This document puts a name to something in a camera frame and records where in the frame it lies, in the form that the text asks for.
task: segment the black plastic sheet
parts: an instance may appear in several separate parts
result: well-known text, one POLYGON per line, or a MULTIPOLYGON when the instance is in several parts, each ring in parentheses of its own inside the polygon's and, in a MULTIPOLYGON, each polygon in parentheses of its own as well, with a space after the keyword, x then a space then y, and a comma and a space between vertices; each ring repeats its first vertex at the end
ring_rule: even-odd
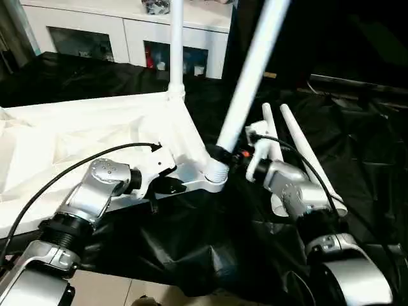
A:
MULTIPOLYGON (((163 71, 43 54, 0 83, 0 106, 157 92, 167 85, 163 71)), ((185 86, 186 106, 200 135, 215 143, 234 84, 186 78, 185 86)), ((271 103, 278 134, 288 141, 279 105, 291 107, 343 200, 387 243, 408 249, 406 114, 371 102, 340 106, 329 96, 280 92, 263 84, 248 122, 261 119, 264 102, 271 103)), ((284 157, 298 162, 287 152, 284 157)), ((396 279, 374 237, 352 214, 347 220, 383 272, 396 279)), ((395 259, 403 288, 404 257, 395 259)), ((152 215, 149 205, 106 214, 87 247, 83 268, 174 284, 190 296, 224 288, 259 302, 307 303, 305 296, 283 290, 290 287, 289 271, 308 271, 294 227, 272 215, 270 194, 239 173, 229 176, 221 193, 195 191, 160 200, 158 214, 152 215)))

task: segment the white pole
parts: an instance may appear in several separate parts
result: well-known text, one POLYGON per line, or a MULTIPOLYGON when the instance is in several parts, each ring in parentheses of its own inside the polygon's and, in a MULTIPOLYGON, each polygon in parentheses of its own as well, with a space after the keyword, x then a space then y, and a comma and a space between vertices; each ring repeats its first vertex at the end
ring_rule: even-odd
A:
MULTIPOLYGON (((270 54, 285 19, 290 0, 266 0, 256 26, 249 52, 221 129, 217 145, 233 152, 258 90, 270 54)), ((228 167, 215 159, 207 164, 205 175, 213 182, 226 179, 228 167)))
POLYGON ((184 95, 183 85, 183 0, 170 0, 170 94, 184 95))
MULTIPOLYGON (((285 119, 286 125, 288 126, 289 132, 291 133, 293 142, 296 145, 296 149, 300 152, 301 155, 306 157, 307 161, 313 166, 313 168, 317 171, 321 179, 323 180, 324 184, 326 185, 327 189, 329 190, 330 194, 336 196, 339 199, 342 199, 334 190, 332 184, 329 181, 326 173, 324 172, 322 166, 320 165, 319 160, 317 159, 316 155, 314 154, 312 148, 310 147, 302 129, 300 128, 299 124, 297 123, 295 117, 292 114, 292 111, 286 104, 282 104, 280 106, 280 110, 282 112, 283 118, 285 119)), ((313 174, 313 172, 309 169, 309 167, 305 164, 305 169, 307 175, 310 178, 310 181, 320 185, 319 180, 313 174)), ((337 211, 341 216, 347 214, 347 208, 341 204, 341 202, 333 199, 333 202, 337 208, 337 211)))

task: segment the floor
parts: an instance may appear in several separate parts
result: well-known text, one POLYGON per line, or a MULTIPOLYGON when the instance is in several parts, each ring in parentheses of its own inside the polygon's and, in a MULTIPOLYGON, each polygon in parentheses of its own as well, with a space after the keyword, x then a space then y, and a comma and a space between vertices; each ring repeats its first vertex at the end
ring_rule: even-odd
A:
POLYGON ((72 306, 131 306, 139 297, 153 297, 162 306, 258 306, 228 293, 188 298, 178 287, 112 275, 77 271, 72 306))

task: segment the white tube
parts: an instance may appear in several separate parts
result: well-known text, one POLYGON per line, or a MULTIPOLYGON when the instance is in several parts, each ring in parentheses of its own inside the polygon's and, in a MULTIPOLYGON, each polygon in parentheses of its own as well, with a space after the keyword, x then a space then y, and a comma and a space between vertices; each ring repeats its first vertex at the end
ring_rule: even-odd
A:
POLYGON ((170 84, 169 91, 184 94, 183 85, 183 0, 170 1, 170 84))
MULTIPOLYGON (((324 172, 322 166, 320 165, 319 160, 317 159, 316 155, 314 154, 312 148, 310 147, 305 135, 302 132, 302 129, 300 129, 300 126, 298 125, 295 117, 292 114, 292 111, 286 104, 282 104, 280 106, 280 110, 283 114, 283 118, 285 119, 286 125, 288 126, 289 132, 291 133, 293 142, 296 145, 296 148, 300 152, 301 155, 306 157, 306 159, 309 161, 309 163, 313 166, 313 168, 317 171, 321 179, 323 180, 324 184, 326 185, 327 189, 329 192, 336 196, 339 199, 342 199, 335 191, 333 186, 330 184, 329 178, 326 176, 326 173, 324 172)), ((305 169, 306 172, 310 178, 310 181, 319 184, 319 181, 317 177, 313 174, 313 172, 309 169, 309 167, 305 164, 305 169)), ((337 208, 337 211, 341 216, 347 214, 347 208, 341 204, 341 202, 334 200, 333 202, 337 208)))
MULTIPOLYGON (((290 0, 266 0, 263 5, 254 38, 217 141, 217 145, 228 152, 233 152, 237 144, 289 4, 290 0)), ((225 171, 225 167, 220 167, 219 171, 225 174, 221 176, 220 173, 214 173, 217 171, 217 167, 211 164, 214 162, 213 159, 209 161, 205 175, 209 180, 222 179, 218 181, 222 182, 228 172, 225 171)))
MULTIPOLYGON (((262 104, 262 113, 264 120, 268 124, 268 135, 278 138, 275 121, 273 120, 273 115, 269 103, 262 104)), ((269 158, 272 161, 283 161, 281 146, 278 142, 274 142, 273 140, 270 140, 269 158)))

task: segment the glass cabinet door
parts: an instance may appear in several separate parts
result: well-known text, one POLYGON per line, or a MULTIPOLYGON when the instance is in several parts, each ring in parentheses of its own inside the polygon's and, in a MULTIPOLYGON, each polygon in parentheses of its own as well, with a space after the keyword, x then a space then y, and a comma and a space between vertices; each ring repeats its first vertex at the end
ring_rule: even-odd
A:
MULTIPOLYGON (((157 70, 170 68, 170 45, 156 41, 143 41, 146 67, 157 70)), ((207 72, 208 50, 192 47, 183 48, 183 72, 187 75, 205 76, 207 72)))
POLYGON ((23 8, 41 53, 129 62, 121 18, 37 6, 23 8))
POLYGON ((109 35, 47 27, 58 53, 114 62, 109 35))

